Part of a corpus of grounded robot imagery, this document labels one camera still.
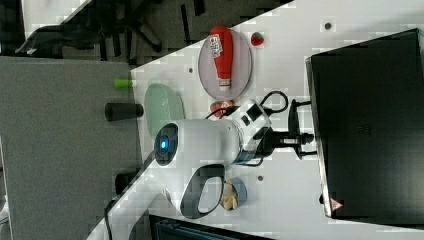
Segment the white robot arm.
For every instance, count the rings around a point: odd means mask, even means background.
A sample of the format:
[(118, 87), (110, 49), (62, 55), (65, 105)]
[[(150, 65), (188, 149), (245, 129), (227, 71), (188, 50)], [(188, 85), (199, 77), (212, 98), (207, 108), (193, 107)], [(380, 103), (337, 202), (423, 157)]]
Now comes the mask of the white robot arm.
[(274, 131), (270, 108), (248, 100), (227, 118), (183, 119), (164, 125), (158, 132), (146, 168), (136, 175), (119, 201), (105, 216), (108, 235), (127, 240), (141, 215), (157, 195), (165, 195), (178, 212), (199, 219), (222, 204), (225, 172), (231, 165), (251, 166), (276, 148), (292, 148), (298, 157), (302, 146), (314, 140), (298, 126), (294, 101), (286, 132)]

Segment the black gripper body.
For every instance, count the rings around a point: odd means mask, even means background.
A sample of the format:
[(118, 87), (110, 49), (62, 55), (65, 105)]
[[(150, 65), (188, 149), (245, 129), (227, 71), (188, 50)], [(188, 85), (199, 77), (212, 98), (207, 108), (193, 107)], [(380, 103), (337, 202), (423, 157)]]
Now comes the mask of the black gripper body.
[(292, 148), (298, 157), (313, 155), (313, 151), (303, 151), (302, 146), (311, 143), (314, 135), (310, 133), (290, 133), (274, 131), (270, 128), (259, 143), (256, 157), (268, 157), (276, 148)]

